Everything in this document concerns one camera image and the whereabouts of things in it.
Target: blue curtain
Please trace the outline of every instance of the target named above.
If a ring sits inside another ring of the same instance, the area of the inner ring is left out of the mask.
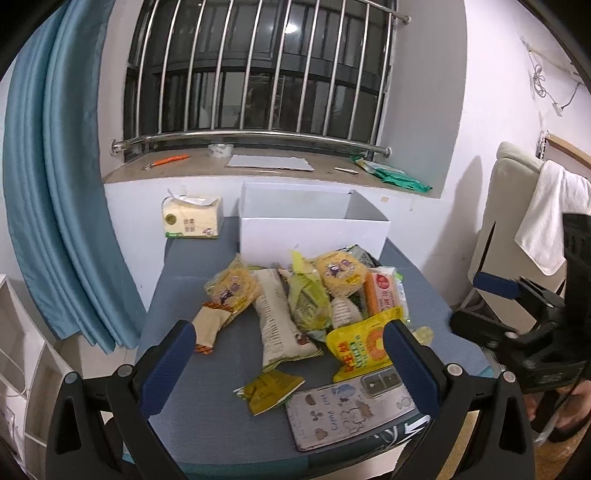
[[[114,0],[72,0],[23,47],[4,135],[4,195],[17,260],[59,338],[137,346],[145,310],[99,171],[100,60]]]

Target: candy wrapper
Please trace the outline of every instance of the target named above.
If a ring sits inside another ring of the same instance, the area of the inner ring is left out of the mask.
[[[326,336],[326,345],[344,363],[334,375],[333,381],[340,382],[392,365],[384,349],[382,334],[388,322],[401,318],[402,308],[395,307],[363,322],[330,332]]]
[[[261,373],[244,387],[234,393],[248,400],[253,415],[259,415],[287,401],[290,395],[305,382],[304,378],[287,375],[279,370]]]
[[[322,355],[322,350],[291,321],[287,297],[277,270],[266,268],[253,270],[251,274],[262,287],[262,293],[255,300],[263,344],[262,370],[271,370],[281,362]]]
[[[288,304],[295,324],[303,332],[330,326],[330,299],[317,270],[293,251],[293,275],[288,278]]]
[[[237,255],[225,270],[205,284],[205,291],[212,302],[232,309],[232,315],[222,325],[226,326],[261,294],[261,286]]]

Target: white towel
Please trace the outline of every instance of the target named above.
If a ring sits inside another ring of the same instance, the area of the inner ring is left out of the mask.
[[[591,213],[591,184],[548,160],[515,235],[544,275],[555,274],[564,263],[563,213]]]

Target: yellow snack bag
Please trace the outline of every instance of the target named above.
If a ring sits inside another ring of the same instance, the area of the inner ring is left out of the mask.
[[[333,297],[352,295],[363,286],[368,274],[367,267],[346,252],[329,252],[316,257],[312,264]]]
[[[291,253],[293,275],[289,277],[287,302],[295,324],[302,332],[330,326],[330,298],[314,266],[299,252]]]
[[[205,284],[205,291],[212,302],[232,309],[231,317],[222,325],[225,327],[255,301],[262,288],[238,254],[225,270]]]
[[[402,307],[394,307],[363,322],[333,330],[326,336],[331,353],[344,363],[333,382],[365,375],[392,365],[384,350],[382,334],[391,320],[402,319]]]
[[[237,388],[234,393],[248,400],[248,407],[253,415],[266,412],[280,405],[305,382],[303,377],[288,375],[279,370],[261,373],[244,387]]]

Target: cable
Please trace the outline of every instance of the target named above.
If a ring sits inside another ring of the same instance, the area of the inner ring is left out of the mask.
[[[552,101],[554,103],[556,103],[556,100],[554,100],[554,97],[552,97],[550,92],[548,90],[546,90],[546,88],[542,84],[542,82],[546,81],[546,78],[542,75],[542,65],[540,65],[539,63],[534,63],[534,59],[531,55],[532,52],[530,50],[528,50],[527,53],[530,58],[531,66],[534,68],[534,73],[531,76],[532,80],[534,82],[534,91],[538,94],[539,97],[544,98],[547,95],[550,98],[552,98]]]
[[[574,88],[574,92],[573,92],[572,96],[570,97],[569,102],[566,105],[563,105],[562,107],[560,107],[562,110],[567,108],[570,105],[570,102],[573,101],[573,98],[577,94],[577,90],[579,89],[579,85],[581,85],[581,82],[577,82],[577,86]]]
[[[9,361],[10,363],[12,363],[12,364],[13,364],[13,365],[14,365],[16,368],[18,368],[18,371],[19,371],[19,372],[22,374],[22,377],[23,377],[23,379],[25,380],[25,388],[24,388],[24,389],[23,389],[23,390],[22,390],[20,393],[17,393],[16,395],[8,395],[8,394],[4,394],[4,396],[5,396],[6,398],[20,397],[20,396],[24,395],[24,393],[27,391],[27,377],[25,376],[25,372],[24,372],[24,371],[21,369],[21,367],[19,367],[19,366],[16,364],[16,362],[15,362],[15,361],[14,361],[12,358],[10,358],[10,357],[8,356],[8,354],[7,354],[7,353],[6,353],[4,350],[2,350],[1,348],[0,348],[0,352],[1,352],[1,353],[2,353],[2,354],[3,354],[3,355],[6,357],[6,358],[8,358],[8,361]]]
[[[570,388],[568,393],[563,394],[558,401],[556,402],[556,406],[554,407],[554,412],[553,415],[559,411],[560,407],[562,407],[562,405],[564,405],[564,403],[570,398],[570,396],[573,394],[574,390],[580,385],[580,383],[583,381],[583,375],[585,374],[585,372],[587,371],[587,368],[589,367],[589,360],[587,360],[585,362],[584,367],[581,369],[579,376],[577,377],[577,380],[575,380],[573,386]]]

